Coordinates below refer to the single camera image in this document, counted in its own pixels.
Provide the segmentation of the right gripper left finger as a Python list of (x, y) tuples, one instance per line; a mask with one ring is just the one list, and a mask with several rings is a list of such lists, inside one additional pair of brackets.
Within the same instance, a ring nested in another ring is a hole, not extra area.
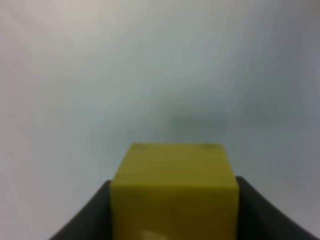
[(55, 235), (52, 240), (111, 240), (111, 181), (105, 181), (89, 202)]

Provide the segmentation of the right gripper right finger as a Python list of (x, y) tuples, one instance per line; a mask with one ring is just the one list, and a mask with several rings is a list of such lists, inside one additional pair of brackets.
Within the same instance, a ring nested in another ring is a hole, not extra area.
[(238, 240), (317, 240), (263, 197), (243, 177), (239, 186)]

